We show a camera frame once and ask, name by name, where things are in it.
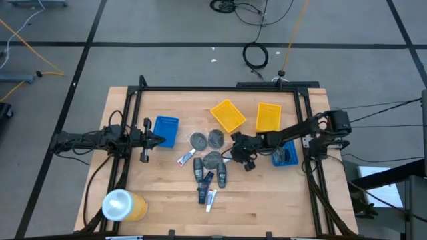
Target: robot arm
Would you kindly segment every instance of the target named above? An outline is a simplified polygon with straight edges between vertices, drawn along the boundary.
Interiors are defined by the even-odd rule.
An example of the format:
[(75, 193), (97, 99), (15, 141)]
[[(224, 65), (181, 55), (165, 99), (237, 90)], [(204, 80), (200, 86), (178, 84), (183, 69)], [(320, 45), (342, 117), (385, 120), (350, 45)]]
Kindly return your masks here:
[[(321, 123), (326, 124), (325, 129), (320, 128)], [(232, 134), (234, 144), (230, 153), (234, 161), (244, 164), (246, 171), (251, 171), (255, 168), (254, 160), (258, 154), (271, 155), (275, 150), (283, 147), (287, 141), (314, 135), (315, 137), (309, 142), (310, 157), (325, 159), (328, 146), (337, 138), (345, 137), (351, 132), (352, 128), (346, 112), (325, 111), (281, 131), (261, 132), (255, 137), (240, 132), (234, 133)]]
[(62, 131), (60, 134), (52, 136), (50, 149), (59, 154), (64, 151), (74, 151), (75, 149), (106, 150), (108, 154), (119, 153), (125, 157), (126, 148), (142, 147), (140, 161), (148, 163), (148, 150), (166, 141), (164, 137), (155, 135), (151, 129), (151, 121), (144, 119), (145, 131), (132, 127), (128, 134), (120, 125), (110, 125), (102, 130), (91, 131), (84, 134), (72, 134)]

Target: black remote control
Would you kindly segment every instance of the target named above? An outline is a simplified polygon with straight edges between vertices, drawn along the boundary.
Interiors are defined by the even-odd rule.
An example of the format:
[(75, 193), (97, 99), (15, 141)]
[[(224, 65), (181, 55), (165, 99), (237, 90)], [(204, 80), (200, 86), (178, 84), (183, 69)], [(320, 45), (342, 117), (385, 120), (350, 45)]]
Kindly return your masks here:
[(209, 185), (211, 184), (212, 179), (214, 178), (214, 173), (211, 171), (207, 173), (206, 177), (199, 182), (199, 204), (206, 203), (207, 191), (209, 190)]
[(216, 165), (216, 179), (220, 188), (226, 187), (227, 184), (227, 168), (224, 163)]
[(203, 162), (200, 157), (195, 157), (193, 160), (193, 169), (195, 180), (199, 183), (203, 180)]

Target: yellow cable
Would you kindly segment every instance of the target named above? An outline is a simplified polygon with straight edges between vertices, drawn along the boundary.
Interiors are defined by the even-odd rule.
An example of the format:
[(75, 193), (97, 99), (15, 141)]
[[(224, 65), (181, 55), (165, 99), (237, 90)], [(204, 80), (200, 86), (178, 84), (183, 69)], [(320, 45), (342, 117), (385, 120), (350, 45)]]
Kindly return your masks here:
[(9, 30), (10, 32), (12, 32), (19, 40), (21, 40), (34, 54), (36, 54), (38, 57), (40, 57), (42, 60), (44, 60), (47, 64), (49, 64), (50, 66), (52, 66), (54, 69), (56, 69), (59, 73), (62, 73), (63, 76), (65, 75), (62, 70), (60, 70), (54, 64), (52, 64), (51, 62), (49, 62), (48, 60), (46, 60), (43, 56), (41, 56), (38, 52), (36, 52), (32, 48), (32, 46), (30, 46), (21, 36), (18, 35), (18, 33), (16, 33), (12, 28), (10, 28), (8, 26), (8, 24), (6, 24), (2, 19), (0, 19), (0, 23), (3, 24), (7, 28), (7, 30)]
[(59, 76), (65, 76), (64, 73), (57, 73), (57, 72), (41, 72), (41, 74), (42, 75), (59, 75)]
[(308, 0), (304, 2), (304, 6), (302, 7), (300, 15), (298, 16), (298, 20), (296, 21), (294, 31), (292, 32), (291, 39), (289, 41), (288, 50), (286, 51), (286, 58), (282, 67), (282, 71), (285, 71), (286, 63), (288, 63), (288, 57), (289, 57), (289, 52), (291, 51), (292, 41), (294, 40), (295, 34), (298, 31), (298, 27), (300, 27), (301, 18), (302, 18), (302, 15), (304, 14), (304, 11), (307, 8), (307, 4), (308, 4)]
[(4, 96), (4, 98), (2, 98), (0, 100), (0, 103), (2, 103), (4, 100), (6, 100), (6, 98), (8, 98), (10, 96), (10, 94), (12, 94), (16, 89), (18, 89), (18, 87), (22, 86), (22, 84), (24, 84), (25, 81), (20, 82), (18, 85), (16, 85), (14, 88), (12, 88), (12, 90), (10, 90), (6, 96)]
[[(59, 76), (65, 76), (64, 73), (57, 73), (57, 72), (41, 72), (42, 75), (59, 75)], [(16, 85), (14, 88), (12, 88), (12, 90), (10, 90), (6, 96), (4, 96), (1, 100), (0, 103), (4, 102), (4, 100), (6, 100), (6, 98), (8, 98), (10, 96), (10, 94), (12, 94), (16, 89), (18, 89), (20, 86), (22, 86), (22, 84), (24, 84), (25, 81), (20, 82), (18, 85)]]

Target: yellow plastic container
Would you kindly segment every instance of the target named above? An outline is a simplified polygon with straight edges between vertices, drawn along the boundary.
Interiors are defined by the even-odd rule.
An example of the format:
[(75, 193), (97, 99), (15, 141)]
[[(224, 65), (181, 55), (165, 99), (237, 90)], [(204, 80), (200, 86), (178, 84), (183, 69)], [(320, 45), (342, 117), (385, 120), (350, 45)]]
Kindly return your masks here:
[(211, 109), (211, 113), (227, 133), (233, 131), (246, 121), (246, 118), (228, 99)]
[(281, 109), (279, 105), (260, 103), (256, 116), (256, 131), (279, 131)]

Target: plastic cup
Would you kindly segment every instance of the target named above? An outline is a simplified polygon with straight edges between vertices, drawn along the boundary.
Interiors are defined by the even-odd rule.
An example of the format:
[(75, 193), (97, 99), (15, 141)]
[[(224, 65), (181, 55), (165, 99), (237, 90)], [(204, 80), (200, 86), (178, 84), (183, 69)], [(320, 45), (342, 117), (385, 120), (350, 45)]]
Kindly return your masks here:
[(111, 191), (102, 201), (102, 213), (110, 221), (138, 221), (147, 210), (142, 196), (123, 189)]

